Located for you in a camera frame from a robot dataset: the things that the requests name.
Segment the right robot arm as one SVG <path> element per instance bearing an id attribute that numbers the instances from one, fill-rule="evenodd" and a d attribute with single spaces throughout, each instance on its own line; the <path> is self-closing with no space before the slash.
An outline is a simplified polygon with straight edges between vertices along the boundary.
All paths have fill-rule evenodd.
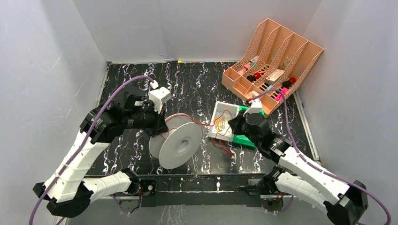
<path id="1" fill-rule="evenodd" d="M 323 167 L 296 152 L 289 139 L 274 133 L 260 113 L 241 111 L 228 124 L 233 134 L 247 137 L 265 158 L 277 164 L 257 184 L 241 190 L 288 193 L 326 213 L 335 225 L 358 223 L 368 208 L 363 183 L 357 180 L 348 185 L 327 175 Z"/>

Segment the white perforated cable spool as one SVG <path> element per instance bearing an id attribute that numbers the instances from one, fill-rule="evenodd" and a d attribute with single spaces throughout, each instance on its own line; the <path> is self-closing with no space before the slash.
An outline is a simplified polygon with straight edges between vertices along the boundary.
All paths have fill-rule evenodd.
<path id="1" fill-rule="evenodd" d="M 177 168 L 200 148 L 203 129 L 185 113 L 177 113 L 166 118 L 169 131 L 151 137 L 150 154 L 159 160 L 165 169 Z"/>

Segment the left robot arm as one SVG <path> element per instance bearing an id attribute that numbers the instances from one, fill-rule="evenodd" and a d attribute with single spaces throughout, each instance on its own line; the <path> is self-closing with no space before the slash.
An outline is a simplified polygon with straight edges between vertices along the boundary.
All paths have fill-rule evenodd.
<path id="1" fill-rule="evenodd" d="M 34 193 L 48 202 L 48 211 L 54 216 L 74 218 L 104 196 L 141 193 L 141 179 L 131 169 L 99 179 L 88 179 L 86 174 L 99 154 L 125 130 L 138 129 L 149 136 L 167 132 L 163 105 L 170 99 L 171 93 L 165 87 L 148 93 L 134 86 L 119 87 L 104 104 L 91 110 L 54 174 L 33 187 Z"/>

